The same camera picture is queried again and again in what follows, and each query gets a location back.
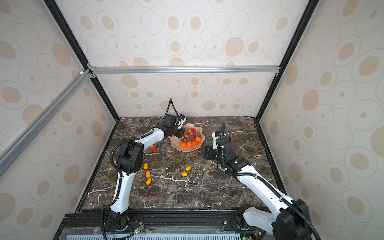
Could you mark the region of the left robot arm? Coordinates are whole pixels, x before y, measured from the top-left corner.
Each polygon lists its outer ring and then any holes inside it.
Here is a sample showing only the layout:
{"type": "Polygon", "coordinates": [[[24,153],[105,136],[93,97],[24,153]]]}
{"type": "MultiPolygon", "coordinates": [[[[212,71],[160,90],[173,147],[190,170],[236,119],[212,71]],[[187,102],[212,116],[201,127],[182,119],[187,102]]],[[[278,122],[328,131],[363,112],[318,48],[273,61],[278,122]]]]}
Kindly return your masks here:
{"type": "Polygon", "coordinates": [[[103,218],[107,218],[119,229],[128,225],[125,211],[129,208],[134,178],[143,165],[144,151],[166,138],[181,137],[185,121],[185,115],[178,114],[173,100],[170,99],[164,117],[149,132],[124,140],[114,147],[110,163],[118,173],[117,185],[113,201],[102,208],[103,218]]]}

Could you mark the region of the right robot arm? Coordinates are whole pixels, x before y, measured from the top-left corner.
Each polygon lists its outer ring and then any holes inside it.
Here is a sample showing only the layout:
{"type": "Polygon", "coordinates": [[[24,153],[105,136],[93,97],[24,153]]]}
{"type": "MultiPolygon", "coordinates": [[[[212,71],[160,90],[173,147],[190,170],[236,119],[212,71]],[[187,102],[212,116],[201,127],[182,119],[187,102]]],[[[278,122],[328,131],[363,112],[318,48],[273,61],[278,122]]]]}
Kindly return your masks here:
{"type": "Polygon", "coordinates": [[[251,163],[237,156],[231,138],[225,134],[225,125],[212,134],[213,145],[203,151],[207,160],[216,160],[227,176],[248,187],[269,209],[261,211],[245,207],[239,211],[240,228],[256,227],[276,240],[319,240],[320,234],[311,222],[309,208],[301,199],[293,200],[269,183],[251,163]]]}

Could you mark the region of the red grape bunch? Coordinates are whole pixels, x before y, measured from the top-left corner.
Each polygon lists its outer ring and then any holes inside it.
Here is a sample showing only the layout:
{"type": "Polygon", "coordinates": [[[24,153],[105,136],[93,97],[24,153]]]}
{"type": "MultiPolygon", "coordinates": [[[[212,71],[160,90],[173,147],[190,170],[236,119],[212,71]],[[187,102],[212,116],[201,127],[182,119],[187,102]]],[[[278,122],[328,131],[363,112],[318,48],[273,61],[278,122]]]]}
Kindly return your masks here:
{"type": "Polygon", "coordinates": [[[182,141],[183,142],[192,142],[195,141],[196,137],[202,137],[202,134],[200,131],[195,130],[193,133],[189,134],[188,136],[183,135],[182,141]]]}

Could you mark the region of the pink wavy fruit bowl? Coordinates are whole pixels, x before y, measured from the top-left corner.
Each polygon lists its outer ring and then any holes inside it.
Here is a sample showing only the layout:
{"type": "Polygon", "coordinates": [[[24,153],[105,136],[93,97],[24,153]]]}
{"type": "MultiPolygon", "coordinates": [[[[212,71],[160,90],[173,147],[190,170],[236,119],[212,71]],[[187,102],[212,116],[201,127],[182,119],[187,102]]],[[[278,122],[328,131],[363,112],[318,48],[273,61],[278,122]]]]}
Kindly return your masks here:
{"type": "Polygon", "coordinates": [[[181,152],[192,152],[199,149],[206,137],[203,134],[202,127],[195,127],[191,123],[187,123],[182,127],[184,130],[180,138],[172,136],[170,138],[171,146],[181,152]]]}

